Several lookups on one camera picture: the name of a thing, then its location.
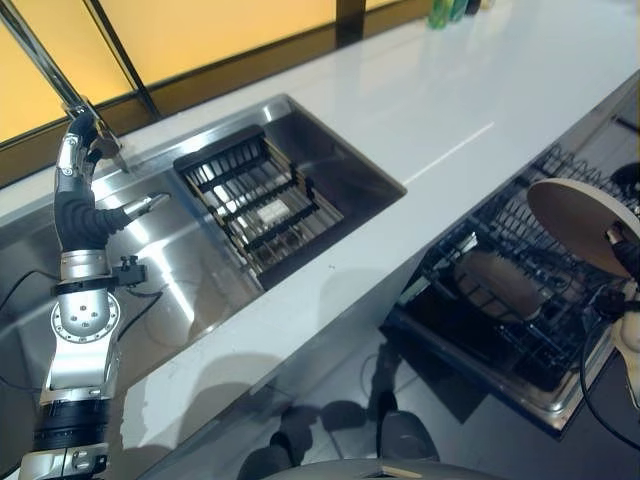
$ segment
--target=open dishwasher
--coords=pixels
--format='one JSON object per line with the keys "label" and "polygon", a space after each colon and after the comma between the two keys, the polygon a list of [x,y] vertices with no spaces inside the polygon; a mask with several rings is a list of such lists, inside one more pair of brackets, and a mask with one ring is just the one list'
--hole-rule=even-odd
{"label": "open dishwasher", "polygon": [[[553,177],[633,207],[600,170],[554,145],[427,250],[388,323],[561,435],[582,399],[578,361],[598,318],[592,299],[621,279],[573,256],[535,219],[527,190]],[[607,329],[588,357],[588,383],[612,351]]]}

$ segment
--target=bottle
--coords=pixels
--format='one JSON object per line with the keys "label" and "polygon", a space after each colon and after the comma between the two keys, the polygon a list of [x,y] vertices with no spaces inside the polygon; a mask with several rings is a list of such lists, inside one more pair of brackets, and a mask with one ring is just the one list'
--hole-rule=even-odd
{"label": "bottle", "polygon": [[454,0],[433,0],[433,7],[429,14],[428,23],[434,30],[440,30],[447,26],[451,16],[451,7]]}
{"label": "bottle", "polygon": [[467,15],[475,15],[480,10],[481,0],[469,0],[465,13]]}
{"label": "bottle", "polygon": [[449,14],[450,22],[459,22],[464,17],[464,12],[467,10],[467,4],[469,0],[453,0],[451,6],[451,13]]}

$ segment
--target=black cable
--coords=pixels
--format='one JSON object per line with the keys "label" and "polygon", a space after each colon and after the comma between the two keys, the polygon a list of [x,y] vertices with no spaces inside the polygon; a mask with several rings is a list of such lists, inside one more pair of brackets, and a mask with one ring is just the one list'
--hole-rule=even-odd
{"label": "black cable", "polygon": [[133,317],[131,321],[122,328],[122,330],[120,330],[120,333],[118,334],[118,341],[120,341],[122,337],[124,337],[124,334],[127,333],[127,331],[133,326],[134,323],[140,320],[140,318],[145,313],[151,310],[151,308],[158,302],[158,300],[160,300],[162,294],[164,293],[162,290],[158,290],[157,292],[153,293],[140,293],[134,292],[131,289],[127,289],[127,292],[129,293],[129,295],[133,295],[134,297],[151,298],[151,301],[142,310],[140,310],[140,312],[135,317]]}
{"label": "black cable", "polygon": [[36,387],[23,387],[22,385],[16,385],[15,383],[10,382],[6,378],[4,378],[2,375],[0,375],[0,384],[4,385],[5,387],[13,388],[14,390],[20,390],[21,392],[25,393],[40,393],[42,391],[41,389]]}
{"label": "black cable", "polygon": [[[43,270],[38,270],[38,269],[29,270],[27,273],[22,275],[13,284],[13,286],[9,289],[9,293],[7,293],[7,295],[5,295],[5,297],[2,299],[2,302],[0,302],[0,310],[2,310],[4,308],[4,306],[7,304],[7,302],[11,298],[11,295],[13,295],[15,293],[15,291],[18,289],[18,287],[20,285],[22,285],[22,282],[24,282],[27,278],[29,278],[34,273],[39,273],[43,277],[47,277],[47,278],[49,278],[51,280],[56,280],[56,281],[59,280],[58,277],[56,277],[55,275],[53,275],[51,273],[48,273],[48,272],[45,272]],[[0,375],[0,384],[4,385],[5,387],[13,388],[14,390],[19,390],[19,391],[25,392],[25,393],[40,393],[40,389],[39,388],[23,387],[22,385],[16,385],[15,383],[12,383],[9,380],[7,380],[6,378],[4,378],[2,375]]]}
{"label": "black cable", "polygon": [[587,354],[588,354],[589,347],[590,347],[591,343],[593,343],[593,339],[595,337],[595,334],[600,331],[600,327],[603,324],[604,324],[604,322],[596,323],[591,328],[591,330],[589,330],[589,333],[587,333],[587,338],[585,339],[585,342],[582,345],[582,353],[580,355],[580,388],[582,389],[582,396],[584,397],[584,401],[587,404],[587,407],[589,407],[589,410],[591,410],[591,413],[593,414],[595,419],[598,420],[598,422],[600,422],[600,424],[604,428],[606,428],[609,431],[609,433],[611,433],[614,437],[616,437],[621,442],[626,443],[629,447],[640,451],[640,444],[638,444],[638,443],[634,442],[633,440],[630,440],[629,438],[627,438],[624,435],[622,435],[615,428],[613,428],[604,418],[602,418],[600,416],[600,414],[596,410],[595,406],[591,402],[591,398],[589,397],[589,391],[587,390],[587,381],[586,381],[586,377],[587,376],[586,376],[586,373],[585,373],[586,364],[587,364]]}
{"label": "black cable", "polygon": [[33,275],[34,273],[39,273],[40,275],[42,275],[43,277],[47,277],[50,278],[51,280],[55,280],[58,281],[59,278],[56,277],[55,275],[52,275],[50,273],[47,273],[43,270],[29,270],[27,273],[25,273],[24,275],[22,275],[17,281],[16,283],[13,284],[13,286],[9,289],[9,293],[7,293],[7,295],[4,297],[4,299],[2,300],[2,302],[0,302],[0,310],[2,310],[2,308],[7,304],[7,302],[9,301],[9,299],[11,298],[11,295],[13,295],[15,293],[15,291],[18,289],[18,287],[22,284],[22,282],[24,282],[27,278],[29,278],[31,275]]}

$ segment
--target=dishwasher rack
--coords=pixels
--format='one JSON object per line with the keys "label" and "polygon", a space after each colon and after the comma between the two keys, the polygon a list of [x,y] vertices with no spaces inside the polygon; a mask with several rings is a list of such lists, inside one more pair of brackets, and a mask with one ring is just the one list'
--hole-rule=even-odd
{"label": "dishwasher rack", "polygon": [[[620,282],[573,256],[536,220],[527,204],[526,192],[534,182],[550,177],[589,183],[629,208],[635,206],[625,201],[619,188],[598,169],[553,145],[507,187],[447,232],[429,249],[419,270],[426,279],[423,290],[433,286],[443,298],[458,301],[463,295],[452,275],[458,259],[466,252],[474,248],[493,252],[516,265],[544,298],[534,319],[522,318],[482,282],[465,293],[482,290],[477,293],[486,299],[485,304],[501,304],[504,313],[500,317],[519,318],[519,322],[505,322],[500,317],[486,317],[486,323],[510,346],[512,355],[507,355],[509,360],[502,368],[516,374],[535,369],[538,386],[543,390],[552,390],[576,369],[586,331],[597,319],[590,306],[593,296],[601,286]],[[457,268],[465,270],[461,264]],[[463,275],[473,279],[473,272],[464,271]]]}
{"label": "dishwasher rack", "polygon": [[256,274],[344,218],[258,126],[194,152],[174,168]]}

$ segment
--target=robotic arm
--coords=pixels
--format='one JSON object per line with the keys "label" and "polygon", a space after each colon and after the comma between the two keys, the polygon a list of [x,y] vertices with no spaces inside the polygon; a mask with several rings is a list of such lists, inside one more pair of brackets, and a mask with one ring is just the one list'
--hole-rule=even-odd
{"label": "robotic arm", "polygon": [[120,324],[120,307],[111,292],[144,282],[146,268],[131,257],[112,270],[105,248],[110,235],[169,198],[156,193],[116,209],[96,209],[91,182],[101,152],[91,147],[97,137],[93,116],[81,113],[58,155],[54,217],[61,282],[53,288],[58,302],[51,312],[56,351],[20,480],[89,479],[106,468],[104,436],[118,371]]}

